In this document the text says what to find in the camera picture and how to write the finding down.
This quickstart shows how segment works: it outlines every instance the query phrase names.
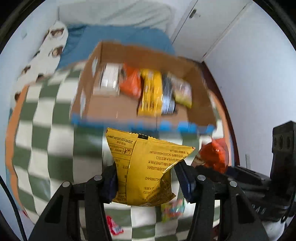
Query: green and white checkered cloth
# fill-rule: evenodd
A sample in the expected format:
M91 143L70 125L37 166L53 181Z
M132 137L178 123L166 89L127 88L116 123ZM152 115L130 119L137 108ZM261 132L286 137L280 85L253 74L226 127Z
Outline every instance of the green and white checkered cloth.
M36 223L50 198L64 181L86 182L111 165L112 155L104 129L73 126L69 120L84 63L57 71L53 76L31 85L20 113L12 164L18 177L19 199L32 222ZM191 164L210 136L143 133L176 144L196 147L186 158ZM223 137L222 121L217 120L214 138ZM182 198L179 182L172 169L172 191ZM219 223L219 202L215 203L214 225ZM184 215L161 222L160 207L134 207L118 203L105 205L106 215L123 228L113 240L184 240L190 229L195 204L187 204ZM85 233L83 202L80 222Z

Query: snack package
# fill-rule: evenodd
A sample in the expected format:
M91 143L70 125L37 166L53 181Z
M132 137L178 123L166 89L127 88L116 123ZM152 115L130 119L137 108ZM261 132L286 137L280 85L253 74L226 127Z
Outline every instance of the snack package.
M173 114L175 101L172 99L172 88L168 78L162 77L159 71L143 69L143 97L138 109L138 115L160 116Z
M192 106L192 92L189 83L182 79L178 79L172 74L168 74L171 80L175 101L178 104L185 105L188 108Z
M106 220L112 235L119 235L123 233L123 229L118 226L110 216L106 216Z
M137 99L141 97L142 89L139 69L123 64L119 79L119 88L122 93Z
M161 209L161 220L167 222L176 219L183 215L185 210L185 200L178 199L174 202L164 203L160 207Z
M93 94L119 95L118 80L121 68L121 64L104 65L101 71L99 84L94 88Z
M229 163L229 153L225 138L212 139L212 142L202 146L199 156L193 160L193 166L204 165L215 171L225 173Z
M118 192L114 202L156 206L175 197L170 169L194 147L111 128L107 128L106 138L117 167Z

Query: door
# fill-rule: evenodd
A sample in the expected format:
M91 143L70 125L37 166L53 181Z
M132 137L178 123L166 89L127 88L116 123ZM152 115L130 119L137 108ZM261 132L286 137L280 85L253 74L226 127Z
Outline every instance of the door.
M201 61L249 1L198 0L173 42L177 55Z

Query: open cardboard box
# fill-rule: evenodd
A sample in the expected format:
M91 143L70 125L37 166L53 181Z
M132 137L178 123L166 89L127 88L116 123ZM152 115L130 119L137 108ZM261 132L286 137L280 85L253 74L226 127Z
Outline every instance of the open cardboard box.
M137 116L138 100L124 94L100 96L93 92L105 63L126 63L135 68L171 72L190 83L192 108L177 105L178 113L171 116ZM193 62L145 47L123 46L100 42L90 55L80 75L71 110L73 124L91 127L113 127L121 130L179 131L209 134L216 127L207 90L199 69Z

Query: blue blanket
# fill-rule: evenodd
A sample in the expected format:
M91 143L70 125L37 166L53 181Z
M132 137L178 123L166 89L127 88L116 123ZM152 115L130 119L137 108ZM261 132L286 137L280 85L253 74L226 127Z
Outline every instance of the blue blanket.
M145 46L172 55L175 53L168 36L157 28L72 24L68 26L68 32L58 69L88 59L100 41L117 41L124 45Z

